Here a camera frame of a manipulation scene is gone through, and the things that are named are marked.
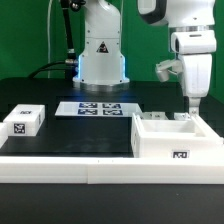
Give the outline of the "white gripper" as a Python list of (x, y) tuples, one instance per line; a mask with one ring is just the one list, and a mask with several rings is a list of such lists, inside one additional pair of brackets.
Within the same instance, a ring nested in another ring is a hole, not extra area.
[(199, 114), (201, 99), (208, 94), (214, 52), (214, 31), (174, 32), (171, 49), (182, 63), (181, 85), (189, 98), (189, 113)]

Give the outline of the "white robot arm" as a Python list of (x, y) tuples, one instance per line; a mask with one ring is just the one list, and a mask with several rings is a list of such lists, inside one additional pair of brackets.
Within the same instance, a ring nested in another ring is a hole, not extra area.
[[(66, 27), (68, 58), (74, 62), (73, 85), (92, 91), (111, 91), (129, 84), (125, 57), (121, 53), (121, 14), (106, 0), (59, 0)], [(157, 77), (166, 82), (171, 74), (179, 78), (188, 98), (191, 114), (199, 112), (200, 101), (208, 94), (212, 53), (217, 41), (215, 0), (137, 0), (140, 17), (152, 26), (169, 28), (173, 60), (156, 65)], [(75, 53), (69, 12), (85, 10), (85, 48)]]

